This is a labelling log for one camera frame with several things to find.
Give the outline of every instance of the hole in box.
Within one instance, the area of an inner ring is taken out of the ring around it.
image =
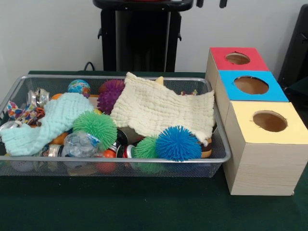
[[[232,63],[237,65],[243,65],[250,63],[250,58],[247,55],[244,55],[242,53],[233,52],[230,54],[227,54],[226,59]]]
[[[254,114],[254,123],[266,131],[279,132],[288,126],[287,120],[272,111],[259,111]]]
[[[269,85],[266,82],[252,76],[238,77],[234,84],[241,91],[251,95],[265,94],[269,90]]]

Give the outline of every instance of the red box top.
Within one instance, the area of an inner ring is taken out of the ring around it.
[[[218,70],[269,71],[256,48],[211,47]]]

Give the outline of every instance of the metal basket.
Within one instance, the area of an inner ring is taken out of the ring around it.
[[[44,88],[53,96],[67,91],[73,79],[83,79],[91,86],[91,94],[98,94],[101,84],[110,79],[125,77],[28,75],[16,80],[0,105],[1,124],[8,121],[6,105],[9,100],[18,106],[26,102],[29,90]],[[203,94],[211,90],[202,78],[166,77],[164,85],[180,94],[197,90]],[[214,105],[217,126],[212,136],[212,155],[206,159],[174,162],[165,159],[137,158],[74,158],[4,156],[0,151],[0,176],[152,176],[152,177],[212,177],[222,163],[229,160],[231,151],[217,105]]]

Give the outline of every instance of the yellow box top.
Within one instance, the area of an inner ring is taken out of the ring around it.
[[[308,144],[308,130],[292,103],[231,101],[231,104],[246,142]]]

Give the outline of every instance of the stacked boxes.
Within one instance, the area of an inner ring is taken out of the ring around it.
[[[308,130],[254,48],[211,48],[206,79],[232,158],[233,195],[291,195],[308,161]]]

